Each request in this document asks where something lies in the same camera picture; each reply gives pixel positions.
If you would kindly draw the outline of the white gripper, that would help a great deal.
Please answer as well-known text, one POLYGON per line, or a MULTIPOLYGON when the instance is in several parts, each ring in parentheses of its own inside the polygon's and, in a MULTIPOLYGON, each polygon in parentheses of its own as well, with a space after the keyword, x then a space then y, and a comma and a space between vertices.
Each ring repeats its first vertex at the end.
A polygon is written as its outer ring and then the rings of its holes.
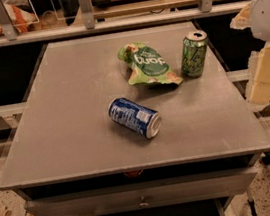
POLYGON ((251 0, 231 20, 230 28, 251 28, 254 38, 267 41, 261 51, 252 51, 248 60, 247 102, 260 106, 270 102, 270 0, 251 0))

